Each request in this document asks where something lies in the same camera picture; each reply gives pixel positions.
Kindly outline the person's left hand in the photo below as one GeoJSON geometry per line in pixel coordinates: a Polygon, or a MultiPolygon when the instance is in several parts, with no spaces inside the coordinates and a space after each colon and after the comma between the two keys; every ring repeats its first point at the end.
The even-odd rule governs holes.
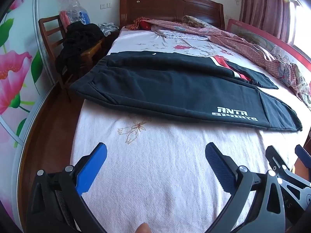
{"type": "Polygon", "coordinates": [[[135,231],[135,233],[151,233],[151,228],[147,223],[142,223],[135,231]]]}

